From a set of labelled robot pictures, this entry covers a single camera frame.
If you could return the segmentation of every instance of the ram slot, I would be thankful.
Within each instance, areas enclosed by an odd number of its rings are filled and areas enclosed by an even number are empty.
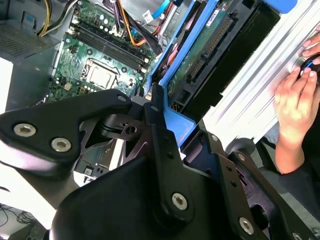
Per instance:
[[[114,60],[135,70],[139,70],[142,65],[146,64],[139,56],[120,48],[107,39],[97,35],[95,32],[90,31],[91,27],[84,27],[84,23],[81,23],[77,26],[79,27],[77,38],[84,44],[97,49],[110,58],[113,58]]]

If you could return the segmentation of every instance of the finger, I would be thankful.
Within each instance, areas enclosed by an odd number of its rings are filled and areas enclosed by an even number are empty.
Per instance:
[[[276,88],[275,90],[275,94],[274,94],[274,100],[275,100],[275,104],[276,105],[279,105],[280,103],[280,99],[281,99],[281,92],[282,92],[282,89],[285,85],[285,80],[283,80],[279,85],[278,87]]]
[[[311,46],[311,45],[313,45],[313,44],[316,44],[316,43],[318,43],[318,42],[320,42],[320,32],[317,33],[316,35],[310,37],[307,41],[305,41],[305,42],[303,43],[303,46],[304,46],[304,47],[309,47],[309,46]]]
[[[320,64],[320,56],[317,57],[315,60],[312,61],[314,65],[319,65]]]
[[[298,107],[299,99],[301,96],[301,92],[305,88],[307,83],[307,78],[302,77],[292,86],[288,93],[288,97],[286,100],[286,108],[290,110],[294,110]]]
[[[315,45],[314,47],[312,47],[312,48],[304,51],[304,52],[302,53],[302,55],[303,55],[304,57],[310,57],[310,56],[315,55],[315,54],[317,54],[317,53],[320,53],[320,43],[318,43],[318,44]]]
[[[315,71],[311,71],[309,73],[309,77],[304,86],[304,89],[301,92],[301,96],[297,106],[298,110],[304,113],[310,112],[313,105],[313,101],[314,101],[314,94],[315,94],[316,87],[317,87],[317,73]]]
[[[283,87],[280,93],[280,101],[279,101],[280,105],[282,106],[286,105],[289,91],[293,86],[293,84],[297,81],[299,73],[300,73],[300,67],[296,66],[294,67],[293,72],[284,80]]]

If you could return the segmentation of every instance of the wire bundle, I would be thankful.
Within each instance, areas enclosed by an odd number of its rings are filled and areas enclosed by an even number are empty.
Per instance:
[[[47,28],[47,30],[43,33],[42,37],[52,32],[53,30],[56,30],[57,28],[59,28],[64,23],[71,9],[76,5],[77,2],[78,0],[69,0],[65,4],[60,18]]]
[[[52,2],[51,2],[51,0],[44,0],[44,3],[45,3],[45,8],[46,8],[45,21],[44,21],[43,27],[37,33],[37,35],[41,36],[41,37],[43,36],[43,34],[47,31],[47,29],[49,27],[51,14],[52,14]]]
[[[158,44],[158,39],[152,33],[144,29],[128,14],[128,12],[124,9],[121,0],[109,0],[109,3],[111,6],[108,5],[108,2],[103,1],[105,7],[113,9],[116,27],[119,30],[121,29],[121,26],[118,27],[117,25],[120,25],[120,18],[122,19],[125,30],[133,46],[140,47],[143,44],[148,43],[157,55],[162,52],[161,46]],[[142,36],[140,41],[135,41],[131,32],[131,28],[135,29]]]
[[[3,206],[3,204],[0,204],[0,212],[3,211],[6,216],[6,221],[2,225],[0,225],[0,227],[6,225],[9,221],[7,212],[14,214],[16,216],[16,221],[20,224],[30,225],[36,221],[33,216],[31,216],[31,214],[26,211],[22,211],[20,214],[16,214],[14,211],[10,210],[12,209],[12,207],[4,208]]]

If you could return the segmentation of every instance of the silver screw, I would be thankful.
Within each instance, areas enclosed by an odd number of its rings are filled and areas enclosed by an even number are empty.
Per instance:
[[[31,137],[36,134],[37,130],[34,126],[28,123],[20,123],[14,126],[13,131],[20,137]]]
[[[238,154],[238,157],[242,160],[242,161],[245,161],[246,160],[246,158],[245,158],[245,156],[243,156],[242,154]]]
[[[248,219],[244,217],[240,217],[239,223],[241,228],[249,235],[253,235],[255,230],[254,227],[252,226],[251,222],[249,222]]]
[[[295,240],[302,240],[302,238],[300,237],[300,235],[299,235],[298,233],[293,232],[292,235],[293,235],[293,238],[294,238]]]
[[[71,149],[71,142],[63,137],[57,137],[52,140],[51,147],[57,152],[67,152]]]
[[[118,99],[119,99],[120,101],[122,101],[122,102],[127,101],[127,99],[126,99],[124,96],[121,96],[121,95],[118,96]]]
[[[158,111],[159,111],[159,109],[158,109],[158,108],[156,108],[155,106],[151,106],[151,108],[152,108],[153,110],[155,110],[156,112],[158,112]]]
[[[185,198],[185,196],[178,192],[172,195],[172,202],[179,210],[182,211],[186,210],[188,207],[187,199]]]
[[[215,135],[212,134],[211,137],[212,137],[212,139],[213,139],[215,142],[218,142],[219,139],[217,138],[217,136],[215,136]]]

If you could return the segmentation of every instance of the sticker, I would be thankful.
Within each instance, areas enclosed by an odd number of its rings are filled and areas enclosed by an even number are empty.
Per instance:
[[[150,10],[146,11],[144,14],[142,14],[142,16],[143,16],[146,24],[149,24],[154,20],[154,18],[151,15]]]
[[[91,168],[86,167],[84,170],[84,174],[91,176],[93,170]]]
[[[220,12],[220,9],[217,9],[213,12],[212,16],[210,17],[209,21],[206,23],[207,27],[210,27],[211,24],[213,23],[213,21],[215,20],[216,16],[218,15],[218,13]]]

